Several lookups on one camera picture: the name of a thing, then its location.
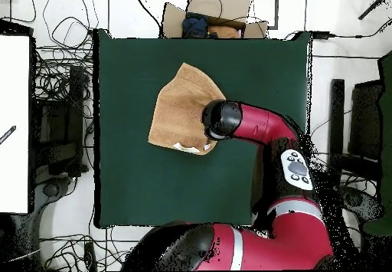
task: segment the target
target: white board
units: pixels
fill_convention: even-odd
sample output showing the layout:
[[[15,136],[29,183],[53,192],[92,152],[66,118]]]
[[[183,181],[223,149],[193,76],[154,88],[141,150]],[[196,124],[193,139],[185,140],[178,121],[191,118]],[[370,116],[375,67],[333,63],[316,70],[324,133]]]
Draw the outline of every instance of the white board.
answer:
[[[29,38],[0,35],[0,212],[28,213]]]

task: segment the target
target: control buttons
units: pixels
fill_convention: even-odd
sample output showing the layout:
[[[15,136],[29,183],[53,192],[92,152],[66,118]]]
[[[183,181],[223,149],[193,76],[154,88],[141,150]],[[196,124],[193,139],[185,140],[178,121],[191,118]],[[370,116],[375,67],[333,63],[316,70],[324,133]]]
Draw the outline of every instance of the control buttons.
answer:
[[[308,169],[300,162],[291,162],[289,165],[289,171],[294,174],[299,174],[301,176],[308,175]]]

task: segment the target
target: green table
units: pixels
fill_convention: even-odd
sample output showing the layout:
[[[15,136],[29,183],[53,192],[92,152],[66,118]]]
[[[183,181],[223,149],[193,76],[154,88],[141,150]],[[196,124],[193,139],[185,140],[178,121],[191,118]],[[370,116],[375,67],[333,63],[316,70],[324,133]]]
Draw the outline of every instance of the green table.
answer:
[[[112,39],[95,30],[95,225],[249,224],[255,145],[223,141],[206,156],[153,146],[156,98],[185,62],[227,99],[286,114],[305,129],[309,39]]]

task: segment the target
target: red robot arm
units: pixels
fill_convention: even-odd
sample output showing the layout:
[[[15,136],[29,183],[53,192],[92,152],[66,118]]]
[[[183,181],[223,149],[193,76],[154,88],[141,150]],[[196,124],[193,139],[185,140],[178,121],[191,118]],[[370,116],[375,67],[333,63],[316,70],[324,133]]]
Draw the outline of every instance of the red robot arm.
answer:
[[[289,124],[269,110],[227,100],[209,103],[202,122],[211,139],[263,146],[258,151],[264,164],[259,214],[253,229],[218,223],[159,229],[155,236],[166,239],[168,229],[178,232],[152,270],[306,270],[333,257],[322,210],[313,200],[314,180]],[[268,238],[255,231],[260,221],[267,223]],[[151,242],[152,235],[145,239]],[[137,249],[133,260],[142,252]]]

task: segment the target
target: black stand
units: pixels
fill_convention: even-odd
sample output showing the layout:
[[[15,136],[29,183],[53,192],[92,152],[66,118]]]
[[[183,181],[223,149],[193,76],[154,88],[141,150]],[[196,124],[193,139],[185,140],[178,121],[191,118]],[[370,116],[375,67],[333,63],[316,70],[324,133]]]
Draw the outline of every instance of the black stand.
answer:
[[[362,15],[358,17],[359,20],[363,20],[371,11],[373,11],[381,2],[384,0],[376,0],[373,4],[369,6],[369,8],[363,12]]]
[[[62,101],[39,100],[34,105],[34,158],[37,168],[49,165],[49,174],[80,177],[87,171],[83,155],[83,83],[80,67],[70,70],[70,92]]]

